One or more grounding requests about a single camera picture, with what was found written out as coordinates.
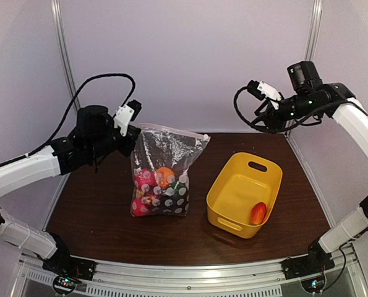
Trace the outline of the left aluminium frame post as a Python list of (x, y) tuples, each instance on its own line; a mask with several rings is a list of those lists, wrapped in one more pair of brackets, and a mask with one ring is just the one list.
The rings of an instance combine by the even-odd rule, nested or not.
[(64, 34), (64, 25), (62, 21), (61, 14), (61, 3), (59, 0), (51, 0), (51, 12), (54, 22), (54, 27), (56, 31), (56, 38), (58, 43), (58, 50), (61, 57), (62, 69), (64, 77), (66, 79), (67, 88), (70, 96), (74, 96), (76, 92), (74, 76), (71, 68), (71, 63), (69, 59), (69, 53), (67, 49), (66, 38)]

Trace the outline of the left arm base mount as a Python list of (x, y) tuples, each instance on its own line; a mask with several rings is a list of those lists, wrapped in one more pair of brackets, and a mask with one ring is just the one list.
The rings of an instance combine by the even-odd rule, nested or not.
[(96, 262), (72, 256), (52, 257), (44, 259), (37, 256), (42, 261), (44, 270), (56, 274), (52, 281), (52, 289), (61, 296), (66, 296), (74, 292), (82, 280), (93, 280), (96, 269)]

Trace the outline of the aluminium frame post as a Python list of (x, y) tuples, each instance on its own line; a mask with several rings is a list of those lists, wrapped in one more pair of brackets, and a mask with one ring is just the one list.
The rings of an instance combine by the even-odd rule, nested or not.
[(64, 77), (66, 79), (67, 88), (70, 96), (74, 96), (76, 92), (74, 76), (71, 68), (71, 63), (69, 59), (69, 53), (67, 49), (66, 38), (64, 34), (64, 25), (62, 21), (61, 14), (61, 3), (59, 0), (51, 0), (51, 12), (54, 22), (54, 27), (56, 31), (56, 38), (58, 43), (58, 50), (61, 57), (62, 69)]
[(323, 1), (313, 0), (312, 13), (310, 17), (309, 32), (305, 50), (305, 61), (313, 61), (322, 22)]

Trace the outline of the red toy strawberry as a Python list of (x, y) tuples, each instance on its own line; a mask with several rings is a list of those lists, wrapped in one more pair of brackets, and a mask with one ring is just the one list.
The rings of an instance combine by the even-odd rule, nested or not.
[(157, 185), (154, 172), (149, 169), (135, 169), (134, 185), (138, 190), (148, 192), (152, 187)]

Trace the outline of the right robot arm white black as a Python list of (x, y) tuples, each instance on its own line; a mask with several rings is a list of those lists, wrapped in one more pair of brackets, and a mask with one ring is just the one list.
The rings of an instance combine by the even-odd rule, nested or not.
[(316, 273), (331, 254), (354, 244), (368, 271), (368, 75), (352, 65), (334, 67), (311, 61), (287, 69), (295, 94), (283, 97), (266, 82), (248, 91), (261, 102), (253, 126), (261, 132), (290, 132), (321, 187), (332, 227), (309, 244), (303, 268)]

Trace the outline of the orange toy fruit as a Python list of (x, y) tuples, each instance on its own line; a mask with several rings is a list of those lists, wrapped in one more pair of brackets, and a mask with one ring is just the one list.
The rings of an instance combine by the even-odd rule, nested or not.
[(166, 189), (169, 184), (176, 180), (173, 170), (167, 167), (157, 169), (155, 172), (155, 179), (162, 189)]

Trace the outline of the dark red toy apple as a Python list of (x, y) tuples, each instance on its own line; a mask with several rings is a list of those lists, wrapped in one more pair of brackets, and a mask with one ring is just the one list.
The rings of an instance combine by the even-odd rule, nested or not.
[(161, 203), (160, 196), (151, 192), (145, 193), (141, 201), (147, 207), (157, 207)]

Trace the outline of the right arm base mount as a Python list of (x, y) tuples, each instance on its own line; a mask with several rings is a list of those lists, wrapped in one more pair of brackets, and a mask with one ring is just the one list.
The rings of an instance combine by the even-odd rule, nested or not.
[(335, 267), (330, 257), (313, 261), (311, 256), (287, 257), (281, 262), (286, 280), (298, 278), (301, 287), (313, 295), (321, 293), (327, 286), (325, 272)]

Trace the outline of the front aluminium rail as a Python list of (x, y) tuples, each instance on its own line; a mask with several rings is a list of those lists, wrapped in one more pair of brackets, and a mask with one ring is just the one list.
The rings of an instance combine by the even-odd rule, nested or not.
[(368, 296), (351, 246), (334, 252), (325, 272), (286, 278), (283, 259), (244, 264), (168, 266), (98, 260), (92, 280), (81, 280), (69, 296)]

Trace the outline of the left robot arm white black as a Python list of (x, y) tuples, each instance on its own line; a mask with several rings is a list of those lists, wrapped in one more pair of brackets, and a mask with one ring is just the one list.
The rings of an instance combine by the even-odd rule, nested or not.
[[(132, 100), (113, 116), (105, 106), (90, 105), (79, 109), (77, 124), (67, 137), (51, 139), (35, 153), (0, 163), (0, 198), (42, 179), (63, 176), (81, 166), (98, 168), (111, 153), (128, 157), (135, 147), (140, 129), (131, 125), (142, 105)], [(32, 251), (44, 268), (68, 275), (77, 270), (75, 259), (62, 239), (40, 231), (11, 217), (0, 207), (0, 239)]]

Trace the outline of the clear zip top bag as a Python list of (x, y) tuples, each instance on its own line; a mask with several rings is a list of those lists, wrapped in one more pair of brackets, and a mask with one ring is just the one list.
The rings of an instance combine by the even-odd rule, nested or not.
[(139, 128), (131, 154), (131, 215), (185, 217), (189, 209), (188, 171), (211, 137), (157, 124), (140, 124)]

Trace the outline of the right aluminium frame post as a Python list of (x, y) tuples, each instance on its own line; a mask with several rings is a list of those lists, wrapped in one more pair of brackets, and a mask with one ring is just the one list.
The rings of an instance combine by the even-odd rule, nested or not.
[(310, 17), (309, 32), (305, 50), (305, 61), (313, 61), (322, 22), (323, 1), (313, 0), (312, 13)]

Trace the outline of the orange red toy mango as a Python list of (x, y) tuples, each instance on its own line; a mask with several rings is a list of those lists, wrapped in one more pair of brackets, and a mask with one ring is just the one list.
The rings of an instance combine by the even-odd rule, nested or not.
[(259, 202), (254, 205), (250, 213), (250, 223), (252, 225), (262, 224), (265, 216), (267, 214), (267, 206), (264, 202)]

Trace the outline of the green toy lime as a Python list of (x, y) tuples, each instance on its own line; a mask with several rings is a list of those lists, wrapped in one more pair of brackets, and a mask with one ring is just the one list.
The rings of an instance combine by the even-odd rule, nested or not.
[(168, 196), (171, 199), (181, 199), (185, 197), (188, 193), (188, 189), (184, 183), (179, 181), (175, 181), (166, 188), (164, 195)]

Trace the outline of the yellow plastic basket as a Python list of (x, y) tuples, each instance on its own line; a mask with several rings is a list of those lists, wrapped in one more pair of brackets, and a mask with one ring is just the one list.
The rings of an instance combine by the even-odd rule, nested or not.
[[(267, 222), (281, 186), (283, 171), (276, 163), (239, 152), (231, 156), (207, 197), (208, 221), (228, 233), (249, 239)], [(260, 225), (250, 223), (254, 205), (264, 202), (267, 214)]]

